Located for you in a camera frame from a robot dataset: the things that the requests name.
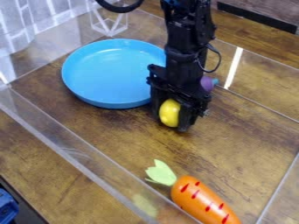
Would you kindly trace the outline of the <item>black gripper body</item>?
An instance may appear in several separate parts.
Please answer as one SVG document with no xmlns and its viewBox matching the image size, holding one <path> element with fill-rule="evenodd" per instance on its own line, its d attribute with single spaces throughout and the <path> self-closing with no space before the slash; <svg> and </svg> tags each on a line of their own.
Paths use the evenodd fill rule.
<svg viewBox="0 0 299 224">
<path fill-rule="evenodd" d="M 208 93 L 200 84 L 201 76 L 193 80 L 180 83 L 177 80 L 170 80 L 166 76 L 166 69 L 162 66 L 150 64 L 148 67 L 149 76 L 146 84 L 164 91 L 165 99 L 174 99 L 178 103 L 182 102 L 210 102 L 210 92 Z"/>
</svg>

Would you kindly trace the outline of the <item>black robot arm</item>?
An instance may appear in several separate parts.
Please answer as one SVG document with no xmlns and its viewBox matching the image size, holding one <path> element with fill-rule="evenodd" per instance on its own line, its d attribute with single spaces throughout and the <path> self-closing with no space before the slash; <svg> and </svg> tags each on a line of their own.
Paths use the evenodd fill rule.
<svg viewBox="0 0 299 224">
<path fill-rule="evenodd" d="M 166 28 L 165 65 L 149 65 L 146 84 L 154 114 L 166 100 L 178 103 L 176 129 L 185 131 L 205 116 L 217 80 L 206 74 L 206 52 L 213 51 L 216 26 L 210 0 L 160 0 Z"/>
</svg>

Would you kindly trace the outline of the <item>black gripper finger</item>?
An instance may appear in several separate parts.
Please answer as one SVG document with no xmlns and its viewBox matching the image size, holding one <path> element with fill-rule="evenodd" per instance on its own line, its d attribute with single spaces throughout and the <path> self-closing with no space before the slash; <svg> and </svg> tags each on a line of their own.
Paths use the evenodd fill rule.
<svg viewBox="0 0 299 224">
<path fill-rule="evenodd" d="M 204 117 L 206 115 L 208 103 L 205 101 L 185 101 L 180 106 L 177 130 L 185 132 L 196 123 L 197 117 Z"/>
<path fill-rule="evenodd" d="M 158 109 L 164 102 L 164 99 L 165 99 L 164 91 L 154 87 L 150 87 L 150 105 L 152 105 L 153 118 L 156 120 L 158 120 Z"/>
</svg>

